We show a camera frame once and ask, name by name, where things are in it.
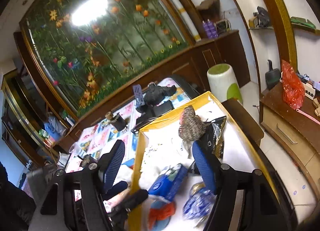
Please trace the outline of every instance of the green lid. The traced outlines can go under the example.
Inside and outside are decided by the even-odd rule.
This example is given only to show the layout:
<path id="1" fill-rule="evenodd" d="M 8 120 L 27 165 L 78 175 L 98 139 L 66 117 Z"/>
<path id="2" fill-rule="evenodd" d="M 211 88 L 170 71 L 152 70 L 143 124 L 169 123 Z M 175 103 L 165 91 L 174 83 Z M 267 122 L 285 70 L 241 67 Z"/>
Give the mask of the green lid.
<path id="1" fill-rule="evenodd" d="M 224 73 L 226 72 L 228 69 L 230 68 L 230 65 L 229 64 L 226 64 L 226 63 L 221 63 L 221 64 L 217 64 L 213 67 L 211 67 L 209 70 L 208 70 L 208 73 L 209 74 L 221 74 L 221 73 Z"/>

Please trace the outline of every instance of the pink handle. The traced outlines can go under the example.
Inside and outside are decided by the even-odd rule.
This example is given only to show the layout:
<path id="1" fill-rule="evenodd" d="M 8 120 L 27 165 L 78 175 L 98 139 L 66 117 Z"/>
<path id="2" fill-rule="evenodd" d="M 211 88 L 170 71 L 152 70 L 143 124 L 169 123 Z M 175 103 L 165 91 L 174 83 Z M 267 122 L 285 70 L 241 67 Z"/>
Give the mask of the pink handle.
<path id="1" fill-rule="evenodd" d="M 306 114 L 305 112 L 301 111 L 300 109 L 296 109 L 296 111 L 304 116 L 306 116 L 307 118 L 311 119 L 313 122 L 320 124 L 320 122 L 318 120 L 316 120 L 315 118 L 313 118 L 312 116 Z"/>

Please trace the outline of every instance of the floral glass panel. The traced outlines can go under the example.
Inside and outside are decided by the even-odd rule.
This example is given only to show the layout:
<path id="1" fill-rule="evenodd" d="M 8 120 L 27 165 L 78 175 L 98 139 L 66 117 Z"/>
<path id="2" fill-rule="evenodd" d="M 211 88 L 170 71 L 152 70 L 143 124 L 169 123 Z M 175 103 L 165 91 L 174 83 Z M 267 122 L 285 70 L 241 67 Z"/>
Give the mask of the floral glass panel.
<path id="1" fill-rule="evenodd" d="M 78 116 L 187 46 L 160 0 L 36 0 L 26 22 L 38 63 Z"/>

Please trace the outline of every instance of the silver bolt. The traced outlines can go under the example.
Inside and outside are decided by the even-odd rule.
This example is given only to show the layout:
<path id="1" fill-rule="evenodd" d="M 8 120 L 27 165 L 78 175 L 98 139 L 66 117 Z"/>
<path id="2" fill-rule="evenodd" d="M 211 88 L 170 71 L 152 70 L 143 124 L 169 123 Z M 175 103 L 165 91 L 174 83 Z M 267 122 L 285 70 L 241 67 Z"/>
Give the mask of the silver bolt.
<path id="1" fill-rule="evenodd" d="M 258 175 L 258 176 L 262 175 L 262 171 L 259 169 L 255 169 L 253 172 L 255 173 L 255 175 Z"/>
<path id="2" fill-rule="evenodd" d="M 223 163 L 223 164 L 221 164 L 221 169 L 223 169 L 223 170 L 229 170 L 229 169 L 230 169 L 230 166 L 229 166 L 228 164 L 226 164 L 226 163 Z"/>
<path id="3" fill-rule="evenodd" d="M 64 170 L 63 169 L 60 169 L 60 170 L 57 170 L 56 171 L 56 175 L 57 176 L 61 176 L 63 174 Z"/>
<path id="4" fill-rule="evenodd" d="M 89 165 L 89 169 L 90 170 L 94 170 L 95 168 L 97 168 L 97 166 L 98 165 L 96 163 L 92 163 L 92 164 Z"/>

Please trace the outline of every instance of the purple bottle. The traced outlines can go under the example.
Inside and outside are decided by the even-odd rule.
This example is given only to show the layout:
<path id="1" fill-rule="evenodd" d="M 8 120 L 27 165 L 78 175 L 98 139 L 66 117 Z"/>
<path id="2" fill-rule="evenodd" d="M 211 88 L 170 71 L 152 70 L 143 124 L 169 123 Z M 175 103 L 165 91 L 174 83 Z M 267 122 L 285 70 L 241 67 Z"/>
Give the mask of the purple bottle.
<path id="1" fill-rule="evenodd" d="M 211 32 L 211 34 L 212 34 L 212 37 L 213 37 L 213 38 L 217 38 L 217 37 L 218 37 L 218 32 L 217 32 L 216 27 L 215 27 L 214 24 L 212 23 L 212 21 L 210 21 L 210 20 L 208 19 L 207 24 L 208 24 L 208 27 L 209 27 L 210 32 Z"/>
<path id="2" fill-rule="evenodd" d="M 213 37 L 212 32 L 211 32 L 211 30 L 210 30 L 210 28 L 208 26 L 208 23 L 205 22 L 205 21 L 202 21 L 202 26 L 203 26 L 203 28 L 205 30 L 205 33 L 207 34 L 207 37 L 209 39 L 213 39 L 214 37 Z"/>

